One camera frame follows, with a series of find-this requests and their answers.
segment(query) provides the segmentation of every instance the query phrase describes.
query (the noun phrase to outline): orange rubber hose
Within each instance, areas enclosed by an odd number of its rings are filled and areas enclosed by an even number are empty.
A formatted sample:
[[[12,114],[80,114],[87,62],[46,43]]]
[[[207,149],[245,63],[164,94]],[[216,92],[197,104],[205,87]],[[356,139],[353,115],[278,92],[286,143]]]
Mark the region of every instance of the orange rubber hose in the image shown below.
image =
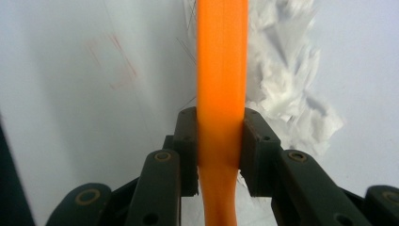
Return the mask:
[[[247,0],[198,1],[199,182],[205,224],[237,225],[247,71]]]

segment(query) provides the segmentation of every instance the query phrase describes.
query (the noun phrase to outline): white wall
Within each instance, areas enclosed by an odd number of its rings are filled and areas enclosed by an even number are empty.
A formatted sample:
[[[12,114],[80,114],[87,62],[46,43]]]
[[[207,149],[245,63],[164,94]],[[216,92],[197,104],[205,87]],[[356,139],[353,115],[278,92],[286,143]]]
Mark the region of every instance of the white wall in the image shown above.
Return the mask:
[[[43,225],[87,182],[117,188],[195,96],[180,1],[3,1],[0,106]]]
[[[319,159],[342,187],[399,187],[399,2],[320,2],[313,39],[322,50],[312,86],[345,126]]]
[[[313,91],[346,125],[317,160],[360,195],[399,186],[399,2],[319,5]],[[136,178],[195,96],[180,1],[3,1],[0,25],[1,120],[38,225],[76,186]]]

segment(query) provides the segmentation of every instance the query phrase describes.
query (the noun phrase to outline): red scribble mark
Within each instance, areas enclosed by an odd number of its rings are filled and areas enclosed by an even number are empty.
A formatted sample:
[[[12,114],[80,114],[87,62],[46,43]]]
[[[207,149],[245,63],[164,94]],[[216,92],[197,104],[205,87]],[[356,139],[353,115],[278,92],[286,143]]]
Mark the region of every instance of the red scribble mark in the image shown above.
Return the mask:
[[[88,51],[90,52],[91,56],[94,58],[94,60],[97,62],[97,64],[99,66],[101,66],[100,64],[100,60],[97,58],[97,56],[94,54],[94,48],[96,48],[97,46],[97,41],[96,40],[89,40],[86,43],[86,46],[88,47]]]
[[[137,77],[137,73],[135,68],[133,67],[132,62],[130,61],[130,59],[126,56],[124,50],[122,49],[121,45],[120,45],[120,40],[116,35],[110,35],[108,36],[109,39],[112,40],[112,42],[114,43],[115,47],[117,47],[120,50],[121,55],[123,56],[123,58],[126,60],[127,64],[129,65],[129,68],[131,69],[133,75],[135,77]]]
[[[121,65],[119,63],[116,63],[116,65],[114,63],[114,65],[112,65],[112,60],[110,62],[105,61],[105,62],[103,62],[103,65],[102,65],[102,62],[99,59],[99,54],[101,54],[102,52],[103,52],[103,54],[108,53],[108,52],[104,52],[104,50],[106,50],[106,48],[105,49],[103,49],[103,48],[104,48],[104,45],[109,44],[110,41],[113,43],[113,46],[115,46],[115,50],[117,50],[120,53]],[[117,35],[115,35],[115,34],[103,35],[99,38],[95,38],[95,39],[87,41],[86,46],[88,48],[89,53],[91,54],[92,58],[96,61],[98,66],[100,66],[100,67],[103,66],[103,68],[105,68],[105,69],[107,67],[117,68],[115,70],[115,73],[113,73],[115,75],[115,77],[111,78],[116,81],[109,83],[109,87],[111,89],[113,89],[113,90],[120,89],[128,84],[131,84],[133,82],[134,78],[137,77],[135,67],[133,66],[133,63],[131,62],[129,57],[127,57],[124,49],[122,48],[122,45],[120,44],[120,39],[118,38]]]
[[[120,47],[120,40],[118,39],[118,37],[116,35],[110,35],[109,38],[114,43],[115,47],[117,47],[118,49],[120,49],[121,52],[123,52],[122,47]]]

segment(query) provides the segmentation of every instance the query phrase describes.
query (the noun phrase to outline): metal screw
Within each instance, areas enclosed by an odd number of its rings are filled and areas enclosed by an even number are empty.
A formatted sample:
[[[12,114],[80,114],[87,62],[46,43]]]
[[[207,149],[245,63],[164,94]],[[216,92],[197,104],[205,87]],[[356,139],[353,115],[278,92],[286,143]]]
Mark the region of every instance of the metal screw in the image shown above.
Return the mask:
[[[100,191],[98,189],[87,189],[80,192],[76,198],[75,202],[78,205],[89,205],[100,198]]]
[[[158,162],[166,162],[166,161],[168,161],[171,157],[172,157],[172,155],[170,155],[170,153],[166,153],[166,152],[158,153],[158,154],[155,155],[155,159],[156,159]]]
[[[382,196],[393,204],[399,205],[399,194],[392,191],[382,192]]]
[[[308,160],[308,157],[305,154],[299,152],[289,152],[288,157],[290,157],[296,162],[301,162],[301,163],[306,162],[306,160]]]

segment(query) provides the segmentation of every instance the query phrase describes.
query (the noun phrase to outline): white surface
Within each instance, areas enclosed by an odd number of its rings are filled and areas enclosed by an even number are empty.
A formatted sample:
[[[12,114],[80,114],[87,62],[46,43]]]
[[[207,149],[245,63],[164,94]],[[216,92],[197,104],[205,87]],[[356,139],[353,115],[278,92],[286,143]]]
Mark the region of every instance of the white surface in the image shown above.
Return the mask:
[[[73,188],[135,179],[173,134],[196,87],[177,41],[183,6],[42,0],[2,1],[0,10],[2,123],[43,225]]]
[[[312,91],[345,119],[317,159],[360,195],[399,186],[398,11],[393,0],[334,0],[315,16]],[[3,1],[0,25],[1,120],[38,225],[76,186],[137,177],[195,95],[195,65],[176,39],[180,1]],[[254,202],[242,203],[258,215],[239,222],[267,225],[249,220],[262,215]]]
[[[372,185],[399,187],[399,2],[321,2],[313,39],[321,48],[314,93],[345,126],[318,158],[339,185],[364,196]]]

